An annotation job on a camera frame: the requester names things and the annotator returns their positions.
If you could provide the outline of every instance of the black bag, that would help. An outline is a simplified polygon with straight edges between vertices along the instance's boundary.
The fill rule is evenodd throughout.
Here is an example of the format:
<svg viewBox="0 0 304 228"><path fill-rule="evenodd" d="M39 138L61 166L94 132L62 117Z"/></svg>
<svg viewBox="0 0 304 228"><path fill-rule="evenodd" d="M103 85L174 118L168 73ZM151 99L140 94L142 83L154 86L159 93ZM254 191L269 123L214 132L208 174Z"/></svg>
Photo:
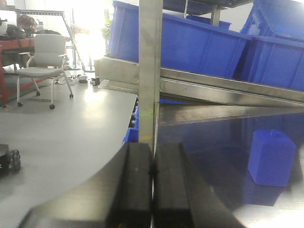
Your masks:
<svg viewBox="0 0 304 228"><path fill-rule="evenodd" d="M8 25L6 34L10 39L25 39L27 37L25 31L15 25Z"/></svg>

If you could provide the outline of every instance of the blue cube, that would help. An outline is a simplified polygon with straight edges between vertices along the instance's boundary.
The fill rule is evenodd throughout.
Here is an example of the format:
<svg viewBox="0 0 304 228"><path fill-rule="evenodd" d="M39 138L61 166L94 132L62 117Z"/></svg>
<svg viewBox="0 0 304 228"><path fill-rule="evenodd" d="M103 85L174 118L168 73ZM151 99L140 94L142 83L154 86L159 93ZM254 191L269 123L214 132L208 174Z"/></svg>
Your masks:
<svg viewBox="0 0 304 228"><path fill-rule="evenodd" d="M295 158L296 145L279 130L254 133L248 171L259 185L286 187Z"/></svg>

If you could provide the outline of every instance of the blue block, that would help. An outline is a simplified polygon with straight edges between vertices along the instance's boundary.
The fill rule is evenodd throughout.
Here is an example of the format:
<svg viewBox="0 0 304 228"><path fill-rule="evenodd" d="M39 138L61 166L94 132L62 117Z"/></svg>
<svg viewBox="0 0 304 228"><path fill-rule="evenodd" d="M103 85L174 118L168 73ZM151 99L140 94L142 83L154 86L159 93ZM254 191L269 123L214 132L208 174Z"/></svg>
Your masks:
<svg viewBox="0 0 304 228"><path fill-rule="evenodd" d="M286 187L294 162L296 145L279 130L254 133L248 171L256 184Z"/></svg>
<svg viewBox="0 0 304 228"><path fill-rule="evenodd" d="M304 91L304 43L254 37L241 80Z"/></svg>
<svg viewBox="0 0 304 228"><path fill-rule="evenodd" d="M293 0L255 0L241 33L304 40L304 5Z"/></svg>
<svg viewBox="0 0 304 228"><path fill-rule="evenodd" d="M202 23L205 23L205 24L210 24L210 22L211 22L210 18L198 17L198 16L194 16L194 15L187 16L187 19L195 20L195 21L202 22ZM218 26L220 28L229 30L230 25L231 25L231 23L220 20Z"/></svg>
<svg viewBox="0 0 304 228"><path fill-rule="evenodd" d="M139 134L138 129L129 127L123 142L138 142Z"/></svg>
<svg viewBox="0 0 304 228"><path fill-rule="evenodd" d="M113 1L110 56L138 62L138 7ZM163 14L161 66L232 78L251 37L209 24Z"/></svg>

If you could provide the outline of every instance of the metal post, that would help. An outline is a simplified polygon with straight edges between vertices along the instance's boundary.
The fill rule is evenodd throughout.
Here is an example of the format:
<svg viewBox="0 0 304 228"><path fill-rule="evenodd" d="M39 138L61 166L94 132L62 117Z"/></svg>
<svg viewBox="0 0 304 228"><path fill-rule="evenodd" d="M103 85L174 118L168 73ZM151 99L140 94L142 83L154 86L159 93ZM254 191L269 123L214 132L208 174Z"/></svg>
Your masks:
<svg viewBox="0 0 304 228"><path fill-rule="evenodd" d="M187 17L188 1L189 1L189 0L186 0L185 11L184 11L184 18Z"/></svg>
<svg viewBox="0 0 304 228"><path fill-rule="evenodd" d="M139 0L139 141L154 151L160 98L163 0Z"/></svg>
<svg viewBox="0 0 304 228"><path fill-rule="evenodd" d="M219 26L220 6L214 5L211 13L211 25Z"/></svg>

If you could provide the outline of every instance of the metal rail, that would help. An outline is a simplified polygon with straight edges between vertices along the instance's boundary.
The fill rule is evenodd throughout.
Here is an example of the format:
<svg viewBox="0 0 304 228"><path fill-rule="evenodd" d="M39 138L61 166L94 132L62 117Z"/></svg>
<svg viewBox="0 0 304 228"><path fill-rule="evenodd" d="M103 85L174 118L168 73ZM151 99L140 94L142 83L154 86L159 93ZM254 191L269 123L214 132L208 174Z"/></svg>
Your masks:
<svg viewBox="0 0 304 228"><path fill-rule="evenodd" d="M109 86L111 89L125 88L134 93L138 90L139 70L135 62L105 56L100 62L99 76L116 81L114 86ZM185 100L228 105L294 107L304 104L304 93L300 91L167 68L161 68L160 92Z"/></svg>

